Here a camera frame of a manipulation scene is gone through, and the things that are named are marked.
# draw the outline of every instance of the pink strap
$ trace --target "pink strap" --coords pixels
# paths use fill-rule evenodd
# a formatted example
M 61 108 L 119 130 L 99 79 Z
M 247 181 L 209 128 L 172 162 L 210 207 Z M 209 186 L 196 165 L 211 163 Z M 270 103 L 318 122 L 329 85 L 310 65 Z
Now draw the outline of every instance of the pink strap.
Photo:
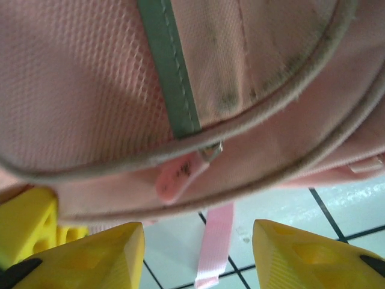
M 208 212 L 205 234 L 200 248 L 196 289 L 211 288 L 219 283 L 226 269 L 234 219 L 234 204 Z

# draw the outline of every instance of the pink backpack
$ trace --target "pink backpack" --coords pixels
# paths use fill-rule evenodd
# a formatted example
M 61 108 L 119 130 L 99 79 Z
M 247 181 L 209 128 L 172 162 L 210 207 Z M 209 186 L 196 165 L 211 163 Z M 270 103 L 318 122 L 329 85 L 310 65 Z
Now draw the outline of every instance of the pink backpack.
M 383 173 L 385 2 L 357 2 L 2 1 L 3 192 L 108 225 Z

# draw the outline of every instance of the tile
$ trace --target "tile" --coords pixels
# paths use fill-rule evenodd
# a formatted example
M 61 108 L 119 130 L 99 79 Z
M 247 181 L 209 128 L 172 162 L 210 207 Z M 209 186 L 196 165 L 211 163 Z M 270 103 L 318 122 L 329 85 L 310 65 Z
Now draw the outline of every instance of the tile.
M 316 190 L 345 236 L 385 223 L 385 176 Z
M 257 270 L 255 268 L 243 271 L 242 276 L 251 289 L 260 289 Z
M 142 268 L 139 289 L 159 289 L 159 286 L 155 282 L 154 278 L 152 278 L 150 272 L 148 271 L 145 265 L 143 265 Z
M 164 288 L 195 280 L 205 224 L 197 213 L 163 220 L 144 228 L 144 259 Z
M 222 277 L 219 280 L 219 284 L 214 286 L 213 289 L 244 289 L 245 285 L 242 283 L 237 274 Z
M 385 230 L 350 240 L 349 244 L 372 251 L 385 258 Z
M 230 256 L 238 268 L 254 264 L 251 242 L 256 219 L 268 219 L 329 238 L 337 238 L 308 189 L 263 191 L 235 203 Z

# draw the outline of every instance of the white tile floor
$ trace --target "white tile floor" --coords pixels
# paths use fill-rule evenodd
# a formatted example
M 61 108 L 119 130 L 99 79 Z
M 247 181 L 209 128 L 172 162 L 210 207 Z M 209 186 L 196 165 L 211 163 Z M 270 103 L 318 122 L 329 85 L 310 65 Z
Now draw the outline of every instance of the white tile floor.
M 329 188 L 270 190 L 235 204 L 230 258 L 215 289 L 259 289 L 251 248 L 255 219 L 270 219 L 385 256 L 385 176 Z M 140 289 L 193 288 L 205 224 L 188 214 L 145 228 Z

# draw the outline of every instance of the zipper pull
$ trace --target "zipper pull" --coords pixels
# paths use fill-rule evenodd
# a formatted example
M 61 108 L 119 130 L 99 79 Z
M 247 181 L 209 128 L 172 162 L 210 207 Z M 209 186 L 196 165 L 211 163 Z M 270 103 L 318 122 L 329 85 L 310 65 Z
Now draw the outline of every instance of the zipper pull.
M 174 203 L 222 150 L 220 142 L 165 163 L 155 184 L 160 200 L 167 205 Z

